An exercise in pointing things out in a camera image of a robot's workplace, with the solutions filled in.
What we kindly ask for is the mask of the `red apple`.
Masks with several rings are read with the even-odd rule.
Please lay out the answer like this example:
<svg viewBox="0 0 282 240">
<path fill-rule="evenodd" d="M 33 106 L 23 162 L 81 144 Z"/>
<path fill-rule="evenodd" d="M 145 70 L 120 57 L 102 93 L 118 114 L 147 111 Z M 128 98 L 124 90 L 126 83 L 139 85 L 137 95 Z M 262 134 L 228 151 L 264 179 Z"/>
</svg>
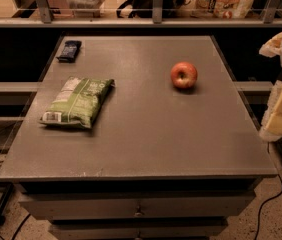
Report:
<svg viewBox="0 0 282 240">
<path fill-rule="evenodd" d="M 198 72 L 193 64 L 189 62 L 178 62 L 172 67 L 170 78 L 174 87 L 190 89 L 196 84 Z"/>
</svg>

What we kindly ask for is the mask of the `black bag behind railing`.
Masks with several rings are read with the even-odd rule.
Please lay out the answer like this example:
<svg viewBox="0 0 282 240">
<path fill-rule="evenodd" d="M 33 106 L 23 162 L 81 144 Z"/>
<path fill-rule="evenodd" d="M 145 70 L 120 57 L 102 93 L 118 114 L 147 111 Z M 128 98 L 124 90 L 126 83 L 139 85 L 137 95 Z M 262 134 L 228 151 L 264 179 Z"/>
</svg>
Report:
<svg viewBox="0 0 282 240">
<path fill-rule="evenodd" d="M 171 18 L 176 15 L 177 11 L 184 5 L 187 5 L 187 0 L 163 0 L 162 16 Z M 127 6 L 131 6 L 132 10 L 129 13 L 129 18 L 151 18 L 153 12 L 153 0 L 126 0 L 116 10 L 116 16 L 122 18 L 121 12 Z"/>
</svg>

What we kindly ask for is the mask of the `grey drawer cabinet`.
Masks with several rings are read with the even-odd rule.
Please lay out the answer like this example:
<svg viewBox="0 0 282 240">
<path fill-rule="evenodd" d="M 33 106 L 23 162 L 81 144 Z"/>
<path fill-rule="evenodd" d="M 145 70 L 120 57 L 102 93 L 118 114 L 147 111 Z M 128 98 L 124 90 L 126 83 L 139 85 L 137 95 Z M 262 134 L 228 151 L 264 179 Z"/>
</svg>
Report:
<svg viewBox="0 0 282 240">
<path fill-rule="evenodd" d="M 42 125 L 72 76 L 115 82 L 94 126 Z M 59 240 L 183 240 L 222 231 L 276 173 L 210 37 L 85 37 L 49 67 L 0 181 Z"/>
</svg>

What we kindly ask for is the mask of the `metal drawer knob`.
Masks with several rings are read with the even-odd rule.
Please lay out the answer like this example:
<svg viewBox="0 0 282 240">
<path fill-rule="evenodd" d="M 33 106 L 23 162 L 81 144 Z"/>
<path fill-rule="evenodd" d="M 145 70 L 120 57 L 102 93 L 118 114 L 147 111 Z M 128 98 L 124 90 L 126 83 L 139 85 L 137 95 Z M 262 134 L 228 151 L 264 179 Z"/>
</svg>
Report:
<svg viewBox="0 0 282 240">
<path fill-rule="evenodd" d="M 142 217 L 143 215 L 144 215 L 144 213 L 142 212 L 142 209 L 140 207 L 137 207 L 136 211 L 134 213 L 134 216 L 139 218 L 139 217 Z"/>
</svg>

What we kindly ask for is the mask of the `green chip bag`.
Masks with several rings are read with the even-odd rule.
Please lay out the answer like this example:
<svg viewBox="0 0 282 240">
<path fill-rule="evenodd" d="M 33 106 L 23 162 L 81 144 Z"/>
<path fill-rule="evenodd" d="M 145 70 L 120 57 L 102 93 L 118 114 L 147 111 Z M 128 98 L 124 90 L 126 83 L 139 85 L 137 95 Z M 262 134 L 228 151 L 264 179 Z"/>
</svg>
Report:
<svg viewBox="0 0 282 240">
<path fill-rule="evenodd" d="M 91 129 L 113 85 L 113 79 L 69 77 L 40 122 L 44 125 Z"/>
</svg>

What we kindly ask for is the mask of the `clear plastic container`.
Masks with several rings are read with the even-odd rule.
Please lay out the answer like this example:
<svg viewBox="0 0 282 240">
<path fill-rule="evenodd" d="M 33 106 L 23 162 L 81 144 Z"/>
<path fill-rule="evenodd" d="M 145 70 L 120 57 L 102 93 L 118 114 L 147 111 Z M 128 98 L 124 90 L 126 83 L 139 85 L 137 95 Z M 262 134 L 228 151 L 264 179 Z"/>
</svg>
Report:
<svg viewBox="0 0 282 240">
<path fill-rule="evenodd" d="M 66 0 L 75 17 L 98 18 L 104 0 Z"/>
</svg>

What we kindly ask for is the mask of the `dark blue snack packet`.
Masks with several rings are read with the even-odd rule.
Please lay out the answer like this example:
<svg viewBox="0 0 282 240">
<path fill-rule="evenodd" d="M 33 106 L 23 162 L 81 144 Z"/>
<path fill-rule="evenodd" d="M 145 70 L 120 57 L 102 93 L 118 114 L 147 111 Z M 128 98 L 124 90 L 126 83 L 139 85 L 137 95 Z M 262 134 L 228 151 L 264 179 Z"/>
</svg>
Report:
<svg viewBox="0 0 282 240">
<path fill-rule="evenodd" d="M 81 48 L 82 42 L 78 40 L 68 40 L 65 42 L 61 54 L 57 57 L 59 62 L 73 63 Z"/>
</svg>

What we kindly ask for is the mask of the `grey metal railing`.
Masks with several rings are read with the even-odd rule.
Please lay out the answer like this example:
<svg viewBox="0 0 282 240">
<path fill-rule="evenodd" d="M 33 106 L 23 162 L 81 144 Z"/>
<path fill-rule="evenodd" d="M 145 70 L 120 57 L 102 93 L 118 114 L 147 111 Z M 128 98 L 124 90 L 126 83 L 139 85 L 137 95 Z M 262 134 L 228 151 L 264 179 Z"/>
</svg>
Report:
<svg viewBox="0 0 282 240">
<path fill-rule="evenodd" d="M 187 0 L 171 18 L 162 16 L 163 0 L 153 0 L 151 18 L 128 15 L 132 10 L 117 8 L 126 0 L 104 0 L 98 18 L 75 17 L 66 0 L 0 0 L 0 27 L 202 27 L 202 26 L 282 26 L 282 0 L 254 0 L 245 18 L 196 18 L 191 16 L 194 0 Z"/>
</svg>

